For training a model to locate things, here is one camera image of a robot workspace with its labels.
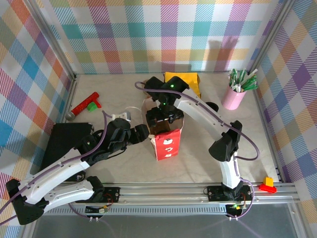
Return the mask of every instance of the red block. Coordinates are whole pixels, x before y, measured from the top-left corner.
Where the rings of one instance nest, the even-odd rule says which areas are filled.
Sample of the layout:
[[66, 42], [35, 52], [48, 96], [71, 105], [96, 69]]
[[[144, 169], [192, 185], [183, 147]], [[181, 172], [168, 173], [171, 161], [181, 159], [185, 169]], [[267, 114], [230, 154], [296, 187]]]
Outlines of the red block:
[[276, 193], [276, 187], [266, 186], [265, 184], [261, 184], [259, 189], [265, 192]]

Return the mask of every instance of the yellow cloth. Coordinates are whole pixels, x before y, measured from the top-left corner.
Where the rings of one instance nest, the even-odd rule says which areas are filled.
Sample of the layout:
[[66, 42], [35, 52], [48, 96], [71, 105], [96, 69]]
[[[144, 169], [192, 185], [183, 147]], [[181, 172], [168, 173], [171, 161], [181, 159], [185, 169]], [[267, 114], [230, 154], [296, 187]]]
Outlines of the yellow cloth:
[[172, 77], [177, 76], [183, 79], [191, 89], [197, 94], [198, 97], [201, 97], [201, 93], [199, 90], [200, 78], [197, 73], [165, 73], [165, 82], [168, 82]]

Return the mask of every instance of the yellow block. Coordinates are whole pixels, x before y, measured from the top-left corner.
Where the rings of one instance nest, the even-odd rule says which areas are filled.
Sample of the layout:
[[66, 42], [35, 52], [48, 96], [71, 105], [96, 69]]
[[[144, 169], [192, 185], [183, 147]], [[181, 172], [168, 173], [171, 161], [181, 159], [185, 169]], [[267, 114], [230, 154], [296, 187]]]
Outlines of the yellow block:
[[265, 177], [264, 180], [263, 180], [263, 183], [266, 186], [273, 187], [273, 179], [270, 178], [270, 177]]
[[172, 77], [177, 76], [183, 79], [191, 89], [197, 94], [198, 97], [201, 97], [202, 94], [199, 90], [200, 78], [197, 73], [165, 73], [165, 82], [168, 82]]

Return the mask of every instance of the cup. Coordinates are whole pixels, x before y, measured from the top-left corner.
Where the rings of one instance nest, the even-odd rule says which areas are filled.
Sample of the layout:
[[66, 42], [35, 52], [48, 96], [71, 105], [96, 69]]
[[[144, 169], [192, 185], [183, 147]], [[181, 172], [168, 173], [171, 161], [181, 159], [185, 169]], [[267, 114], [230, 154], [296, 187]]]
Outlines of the cup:
[[237, 93], [233, 91], [230, 86], [228, 85], [226, 93], [221, 100], [221, 104], [228, 110], [235, 110], [240, 105], [244, 95], [247, 91], [242, 93]]

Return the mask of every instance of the checkered backdrop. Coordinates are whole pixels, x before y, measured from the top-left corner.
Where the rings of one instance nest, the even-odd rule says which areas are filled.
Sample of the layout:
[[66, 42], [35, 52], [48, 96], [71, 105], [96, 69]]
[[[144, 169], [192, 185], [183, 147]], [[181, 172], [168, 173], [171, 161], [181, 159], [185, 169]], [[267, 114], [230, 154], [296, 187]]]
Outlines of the checkered backdrop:
[[247, 67], [281, 5], [278, 0], [37, 3], [74, 71], [85, 74]]
[[[59, 121], [70, 80], [22, 0], [0, 1], [0, 207], [5, 183], [40, 166], [53, 123]], [[14, 215], [10, 205], [1, 215]], [[0, 227], [14, 238], [16, 219]]]
[[258, 94], [287, 181], [317, 237], [317, 1], [297, 0], [258, 72]]

